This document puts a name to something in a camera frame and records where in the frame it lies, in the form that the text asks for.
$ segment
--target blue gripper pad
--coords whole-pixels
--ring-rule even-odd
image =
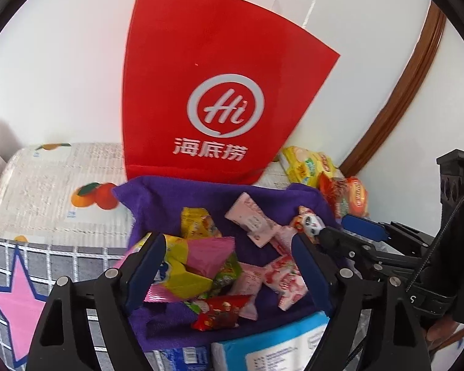
[[[345,215],[342,218],[342,227],[349,232],[359,234],[373,241],[385,241],[389,237],[389,234],[381,224],[360,218],[359,216]]]
[[[315,305],[328,317],[332,316],[334,308],[330,301],[329,284],[299,234],[292,238],[291,249],[292,256]]]
[[[151,244],[140,265],[136,268],[129,282],[125,310],[130,314],[139,308],[144,301],[144,297],[153,284],[156,272],[160,269],[162,261],[167,252],[167,242],[165,236],[159,234],[151,243],[153,236],[150,236],[145,244]]]

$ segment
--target red paper bag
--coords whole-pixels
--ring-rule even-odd
[[[254,183],[338,57],[244,0],[136,0],[122,97],[127,178]]]

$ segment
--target purple cloth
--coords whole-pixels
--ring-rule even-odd
[[[239,195],[247,192],[266,216],[280,225],[289,224],[298,215],[300,205],[312,209],[327,226],[337,222],[320,191],[303,184],[291,184],[287,190],[274,190],[249,185],[218,184],[168,177],[142,176],[114,188],[115,196],[135,217],[129,247],[147,232],[181,234],[183,207],[206,208],[224,236],[235,237],[239,261],[265,266],[278,257],[270,244],[258,248],[246,232],[225,213]],[[201,346],[264,332],[297,321],[316,311],[309,295],[288,311],[278,308],[278,294],[263,286],[256,299],[259,319],[239,319],[239,327],[199,332],[189,327],[196,314],[183,303],[145,303],[131,315],[131,325],[144,351]]]

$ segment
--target black cable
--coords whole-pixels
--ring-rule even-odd
[[[440,241],[442,240],[443,236],[445,235],[445,232],[449,229],[450,225],[452,224],[452,221],[455,218],[455,215],[457,214],[457,212],[459,211],[459,209],[461,208],[461,206],[463,204],[464,204],[464,195],[461,197],[461,199],[455,205],[454,210],[452,211],[452,213],[450,214],[450,216],[449,216],[449,218],[447,220],[447,223],[443,226],[443,228],[441,228],[438,231],[438,234],[433,239],[432,244],[427,249],[426,254],[424,255],[424,257],[421,260],[420,264],[418,266],[416,266],[416,268],[414,269],[413,274],[411,275],[411,277],[409,278],[409,280],[407,282],[406,293],[409,291],[409,289],[413,286],[413,284],[418,279],[419,274],[424,269],[424,267],[428,263],[429,259],[432,257],[433,252],[435,252],[435,249],[438,247],[438,244],[440,244]],[[366,336],[362,338],[362,340],[359,342],[359,344],[356,346],[356,348],[351,352],[351,354],[349,354],[349,356],[347,357],[347,360],[345,361],[344,368],[346,368],[351,363],[351,361],[354,360],[354,358],[357,356],[357,354],[364,347],[365,342],[366,342]]]

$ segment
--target hi logo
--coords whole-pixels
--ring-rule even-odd
[[[228,85],[220,90],[223,84]],[[187,116],[203,134],[231,138],[251,130],[264,108],[265,97],[256,82],[243,75],[222,74],[207,79],[191,93]]]

